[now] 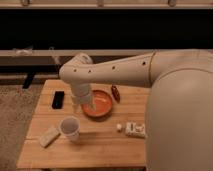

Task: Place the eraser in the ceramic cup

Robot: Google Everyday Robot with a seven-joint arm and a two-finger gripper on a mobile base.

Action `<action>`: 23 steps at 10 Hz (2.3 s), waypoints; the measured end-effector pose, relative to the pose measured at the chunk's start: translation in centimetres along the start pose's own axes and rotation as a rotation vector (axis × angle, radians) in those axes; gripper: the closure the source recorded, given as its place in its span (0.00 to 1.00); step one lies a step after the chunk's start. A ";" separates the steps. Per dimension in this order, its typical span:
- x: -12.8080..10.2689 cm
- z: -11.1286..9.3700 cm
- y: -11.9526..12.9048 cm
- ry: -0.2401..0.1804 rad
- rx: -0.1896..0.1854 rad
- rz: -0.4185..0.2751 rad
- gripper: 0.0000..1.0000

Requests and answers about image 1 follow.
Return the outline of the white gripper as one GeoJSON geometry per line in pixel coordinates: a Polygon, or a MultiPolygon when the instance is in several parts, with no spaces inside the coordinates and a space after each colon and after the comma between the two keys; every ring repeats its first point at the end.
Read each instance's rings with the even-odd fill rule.
{"type": "Polygon", "coordinates": [[[92,89],[89,84],[72,84],[71,85],[73,112],[78,113],[80,110],[79,104],[89,104],[92,110],[96,110],[95,101],[92,100],[92,89]]]}

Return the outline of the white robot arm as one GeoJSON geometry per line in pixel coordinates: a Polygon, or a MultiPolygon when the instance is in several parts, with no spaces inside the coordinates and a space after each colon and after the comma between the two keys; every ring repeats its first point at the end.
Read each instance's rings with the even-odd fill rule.
{"type": "Polygon", "coordinates": [[[213,52],[155,51],[95,64],[80,53],[59,71],[74,100],[92,83],[146,87],[147,171],[213,171],[213,52]]]}

